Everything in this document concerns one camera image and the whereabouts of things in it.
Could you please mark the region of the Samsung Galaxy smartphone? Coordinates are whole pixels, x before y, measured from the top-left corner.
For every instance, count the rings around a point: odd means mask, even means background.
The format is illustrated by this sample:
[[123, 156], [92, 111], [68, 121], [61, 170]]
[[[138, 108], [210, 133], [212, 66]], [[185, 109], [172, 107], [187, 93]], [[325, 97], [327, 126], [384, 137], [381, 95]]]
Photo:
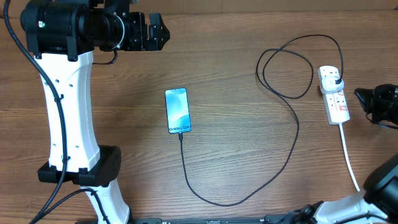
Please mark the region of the Samsung Galaxy smartphone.
[[192, 130], [186, 88], [165, 91], [167, 124], [170, 134], [187, 133]]

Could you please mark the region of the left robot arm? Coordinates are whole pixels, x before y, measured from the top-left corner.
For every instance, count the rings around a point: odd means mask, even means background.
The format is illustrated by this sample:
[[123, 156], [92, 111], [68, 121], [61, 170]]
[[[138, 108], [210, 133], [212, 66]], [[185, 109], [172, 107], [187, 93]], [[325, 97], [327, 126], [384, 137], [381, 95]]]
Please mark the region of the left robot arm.
[[117, 177], [121, 150], [96, 142], [90, 80], [94, 49], [158, 51], [170, 38], [158, 13], [132, 12], [129, 1], [30, 1], [21, 13], [27, 48], [40, 68], [50, 127], [41, 182], [73, 182], [98, 223], [132, 223]]

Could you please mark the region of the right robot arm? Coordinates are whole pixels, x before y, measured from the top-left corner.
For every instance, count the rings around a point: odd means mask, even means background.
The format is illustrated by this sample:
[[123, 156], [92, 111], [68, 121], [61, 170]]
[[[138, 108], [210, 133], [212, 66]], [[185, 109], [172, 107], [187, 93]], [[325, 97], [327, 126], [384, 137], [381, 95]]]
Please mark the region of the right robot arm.
[[[354, 91], [369, 121], [397, 129], [397, 86], [383, 84]], [[374, 170], [363, 190], [333, 202], [306, 205], [291, 223], [397, 223], [397, 155]]]

